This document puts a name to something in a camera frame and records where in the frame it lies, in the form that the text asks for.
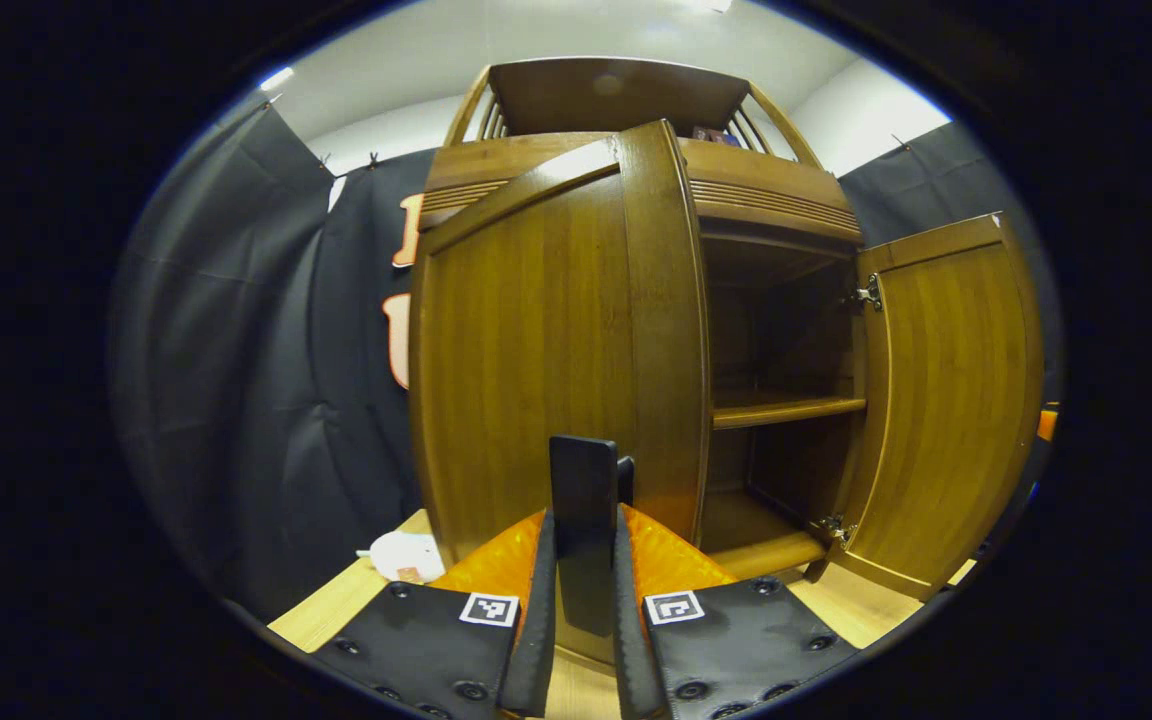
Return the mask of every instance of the wooden cabinet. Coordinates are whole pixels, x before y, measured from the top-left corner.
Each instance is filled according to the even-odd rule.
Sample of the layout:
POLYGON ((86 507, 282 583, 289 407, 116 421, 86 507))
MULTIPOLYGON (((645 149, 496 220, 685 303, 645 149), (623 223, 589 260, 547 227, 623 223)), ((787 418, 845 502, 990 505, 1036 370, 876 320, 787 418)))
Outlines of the wooden cabinet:
MULTIPOLYGON (((797 160, 751 132, 680 137, 689 113, 738 129, 749 83, 617 60, 658 114, 607 119, 585 90, 524 108, 614 85, 611 59, 566 63, 485 70, 426 183, 411 401, 444 561, 548 505, 547 439, 577 434, 634 455, 636 505, 741 577, 831 561, 930 597, 1001 514, 1037 427, 1038 314, 1006 220, 861 250, 774 106, 797 160), (562 82, 529 94, 545 73, 562 82), (480 139, 461 142, 492 82, 480 139), (712 106, 660 100, 679 82, 712 106)), ((609 652, 573 629, 559 643, 609 652)))

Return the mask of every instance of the door hinge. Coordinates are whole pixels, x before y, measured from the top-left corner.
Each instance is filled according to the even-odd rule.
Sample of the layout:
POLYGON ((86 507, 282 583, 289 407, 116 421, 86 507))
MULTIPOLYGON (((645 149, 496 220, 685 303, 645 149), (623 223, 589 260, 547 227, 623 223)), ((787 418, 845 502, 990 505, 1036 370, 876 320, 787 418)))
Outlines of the door hinge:
POLYGON ((842 524, 841 511, 835 511, 835 514, 829 515, 827 518, 818 520, 814 523, 812 523, 812 525, 820 528, 824 530, 824 532, 827 532, 832 537, 840 539, 840 541, 842 541, 842 547, 844 547, 844 550, 851 543, 852 533, 856 532, 855 523, 846 526, 844 524, 842 524))
POLYGON ((882 295, 878 291, 878 273, 869 273, 869 285, 856 288, 856 301, 864 306, 865 302, 873 302, 874 311, 882 312, 882 295))

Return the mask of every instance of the wooden floor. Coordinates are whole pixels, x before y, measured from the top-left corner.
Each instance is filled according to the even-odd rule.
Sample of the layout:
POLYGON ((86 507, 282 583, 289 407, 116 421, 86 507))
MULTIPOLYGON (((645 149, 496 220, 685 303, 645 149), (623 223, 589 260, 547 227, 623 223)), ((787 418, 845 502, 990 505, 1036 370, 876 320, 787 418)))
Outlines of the wooden floor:
MULTIPOLYGON (((429 516, 417 511, 399 529, 408 533, 427 533, 429 516)), ((965 574, 970 568, 964 566, 965 574)), ((824 623, 835 629, 856 647, 865 647, 892 628, 905 621, 922 602, 881 588, 836 564, 829 564, 816 583, 803 579, 805 566, 778 574, 824 623)), ((387 579, 366 559, 348 564, 335 578, 319 588, 270 629, 282 635, 294 646, 314 652, 347 621, 362 611, 387 579)), ((616 676, 609 666, 579 659, 561 647, 554 653, 554 670, 550 679, 550 700, 545 717, 550 720, 604 720, 620 717, 616 676)))

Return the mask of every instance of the decorative grooves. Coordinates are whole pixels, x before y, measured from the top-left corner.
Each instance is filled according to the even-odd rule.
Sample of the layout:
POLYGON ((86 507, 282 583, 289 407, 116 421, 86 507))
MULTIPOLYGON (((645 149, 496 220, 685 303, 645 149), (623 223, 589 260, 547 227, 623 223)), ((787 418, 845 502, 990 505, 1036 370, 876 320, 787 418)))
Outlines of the decorative grooves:
POLYGON ((485 195, 508 182, 509 179, 499 179, 499 181, 458 184, 426 191, 425 202, 420 205, 420 213, 426 214, 435 213, 439 210, 463 209, 463 206, 470 205, 471 202, 483 199, 485 195))
POLYGON ((804 200, 803 197, 698 179, 691 181, 691 196, 696 200, 726 202, 728 205, 742 205, 745 209, 771 210, 773 213, 786 213, 831 225, 841 232, 861 233, 861 226, 856 223, 856 217, 850 211, 832 209, 820 202, 804 200))

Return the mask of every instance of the white object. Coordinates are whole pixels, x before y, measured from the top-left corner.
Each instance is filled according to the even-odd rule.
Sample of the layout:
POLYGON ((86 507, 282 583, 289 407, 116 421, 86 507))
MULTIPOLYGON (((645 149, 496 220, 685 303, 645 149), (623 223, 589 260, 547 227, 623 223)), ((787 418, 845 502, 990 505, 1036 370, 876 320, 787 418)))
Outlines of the white object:
POLYGON ((397 530, 385 533, 371 543, 370 551, 358 551, 358 558, 371 558, 371 564, 386 579, 401 579, 399 568, 415 568, 422 583, 434 582, 447 571, 438 555, 434 536, 402 533, 397 530))
POLYGON ((260 89, 265 91, 274 90, 274 88, 283 85, 283 82, 289 77, 291 77, 291 68, 283 68, 265 78, 265 82, 260 83, 260 89))

